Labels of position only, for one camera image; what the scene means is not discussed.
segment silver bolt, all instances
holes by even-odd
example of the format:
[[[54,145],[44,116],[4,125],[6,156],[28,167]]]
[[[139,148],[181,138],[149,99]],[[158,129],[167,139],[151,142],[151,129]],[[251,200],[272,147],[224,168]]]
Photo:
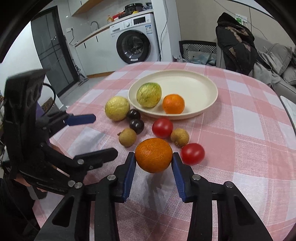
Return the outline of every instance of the silver bolt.
[[[233,188],[234,184],[232,182],[225,182],[225,185],[228,187],[228,188]]]
[[[82,187],[82,183],[75,183],[74,187],[77,188],[77,189],[78,188],[81,188]]]
[[[198,175],[198,174],[194,174],[194,175],[192,176],[192,178],[193,178],[193,180],[196,180],[196,181],[198,181],[198,180],[200,180],[200,179],[201,179],[201,176],[200,176],[200,175]]]
[[[84,164],[84,160],[83,160],[83,159],[78,159],[78,160],[77,160],[77,163],[78,163],[79,165],[82,165],[82,164]]]
[[[112,181],[112,180],[114,180],[115,178],[116,178],[116,176],[113,175],[113,174],[111,174],[111,175],[109,175],[109,176],[107,177],[107,179],[108,179],[109,181]]]
[[[69,187],[73,187],[75,185],[75,182],[73,180],[69,181],[68,182],[68,186]]]

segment faucet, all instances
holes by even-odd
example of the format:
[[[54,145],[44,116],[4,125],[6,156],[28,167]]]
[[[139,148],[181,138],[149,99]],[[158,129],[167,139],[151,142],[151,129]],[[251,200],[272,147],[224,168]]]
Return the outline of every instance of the faucet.
[[[100,27],[99,27],[99,24],[98,24],[98,22],[97,22],[97,21],[92,21],[92,22],[91,22],[91,25],[92,25],[93,23],[96,23],[96,24],[97,24],[97,26],[98,26],[98,29],[100,28]]]

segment pink and white tablecloth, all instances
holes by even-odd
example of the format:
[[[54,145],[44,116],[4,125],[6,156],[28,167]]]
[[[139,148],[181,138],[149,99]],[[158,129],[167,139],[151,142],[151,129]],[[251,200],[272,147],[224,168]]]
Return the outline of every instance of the pink and white tablecloth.
[[[205,113],[174,121],[184,128],[190,142],[198,142],[206,157],[193,171],[210,182],[232,181],[257,212],[274,241],[282,241],[296,222],[296,137],[291,122],[275,93],[263,83],[228,70],[188,63],[143,62],[114,72],[72,105],[68,112],[94,113],[91,125],[66,127],[52,138],[64,153],[78,154],[114,147],[118,157],[102,168],[89,171],[84,183],[97,182],[124,163],[128,152],[154,137],[153,119],[143,117],[145,130],[130,148],[119,144],[117,134],[126,120],[112,122],[104,113],[107,100],[127,97],[138,79],[165,69],[185,69],[208,76],[218,87],[215,104]],[[171,145],[174,152],[180,149]],[[42,226],[62,196],[48,193],[35,202],[34,213]],[[192,204],[178,196],[172,169],[150,174],[136,168],[130,198],[118,204],[120,240],[186,240]],[[213,240],[217,240],[217,206],[213,202]]]

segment cream plate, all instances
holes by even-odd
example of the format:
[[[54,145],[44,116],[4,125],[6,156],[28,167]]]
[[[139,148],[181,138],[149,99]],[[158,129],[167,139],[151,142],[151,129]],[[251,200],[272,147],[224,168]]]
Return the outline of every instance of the cream plate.
[[[162,97],[154,108],[142,107],[136,98],[141,85],[147,82],[158,83]],[[166,114],[162,109],[163,98],[169,94],[178,94],[185,101],[181,114]],[[128,100],[141,113],[150,117],[166,117],[171,120],[182,120],[197,116],[209,108],[218,97],[218,89],[213,81],[202,74],[186,70],[165,70],[147,75],[135,82],[128,91]]]

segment gray pillow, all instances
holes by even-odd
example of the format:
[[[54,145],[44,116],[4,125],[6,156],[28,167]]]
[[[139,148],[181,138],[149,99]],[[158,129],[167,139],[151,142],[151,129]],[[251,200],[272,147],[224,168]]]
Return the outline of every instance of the gray pillow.
[[[268,53],[273,53],[282,63],[283,66],[279,71],[279,75],[282,75],[292,59],[292,47],[284,46],[277,43],[273,47],[271,47]]]
[[[288,66],[286,71],[283,73],[282,78],[286,83],[296,85],[296,68],[291,65]]]

